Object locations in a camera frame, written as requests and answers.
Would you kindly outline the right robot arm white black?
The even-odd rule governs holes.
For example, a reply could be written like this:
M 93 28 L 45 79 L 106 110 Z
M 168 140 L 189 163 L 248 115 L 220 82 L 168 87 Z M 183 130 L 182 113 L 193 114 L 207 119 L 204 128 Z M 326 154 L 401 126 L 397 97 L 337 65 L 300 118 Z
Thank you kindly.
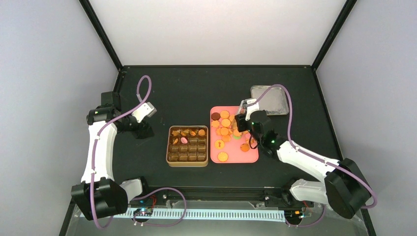
M 282 163 L 292 165 L 315 178 L 314 181 L 295 180 L 281 190 L 281 202 L 293 206 L 309 201 L 330 206 L 340 216 L 351 219 L 375 193 L 357 164 L 351 159 L 342 161 L 327 158 L 307 150 L 289 138 L 275 132 L 265 111 L 251 115 L 235 115 L 238 131 L 247 131 L 256 148 Z

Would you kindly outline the pink round cookie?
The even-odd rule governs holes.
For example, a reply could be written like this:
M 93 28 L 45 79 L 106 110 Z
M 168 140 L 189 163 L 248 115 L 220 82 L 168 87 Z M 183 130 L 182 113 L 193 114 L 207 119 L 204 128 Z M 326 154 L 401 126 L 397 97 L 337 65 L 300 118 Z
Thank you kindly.
M 181 138 L 180 138 L 180 142 L 181 142 L 182 144 L 187 144 L 187 143 L 188 143 L 188 139 L 187 139 L 186 137 L 181 137 Z

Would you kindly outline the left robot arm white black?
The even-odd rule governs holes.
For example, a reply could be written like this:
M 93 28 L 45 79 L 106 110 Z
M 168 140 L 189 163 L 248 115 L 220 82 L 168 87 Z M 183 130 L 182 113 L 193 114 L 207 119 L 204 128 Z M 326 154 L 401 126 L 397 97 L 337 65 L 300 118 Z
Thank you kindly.
M 101 105 L 87 115 L 89 150 L 85 171 L 78 185 L 71 188 L 72 200 L 89 221 L 112 217 L 127 211 L 129 202 L 143 193 L 146 182 L 131 178 L 115 182 L 113 154 L 116 135 L 129 132 L 136 139 L 154 135 L 146 117 L 156 108 L 146 101 L 128 113 L 121 112 L 120 96 L 116 92 L 101 94 Z

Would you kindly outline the gold cookie tin box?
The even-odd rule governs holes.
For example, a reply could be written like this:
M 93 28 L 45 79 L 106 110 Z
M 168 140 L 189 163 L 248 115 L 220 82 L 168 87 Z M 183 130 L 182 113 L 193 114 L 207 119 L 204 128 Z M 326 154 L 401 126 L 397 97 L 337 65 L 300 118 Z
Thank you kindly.
M 188 139 L 187 144 L 180 142 Z M 205 167 L 208 164 L 209 133 L 203 125 L 175 125 L 169 129 L 166 161 L 170 167 Z

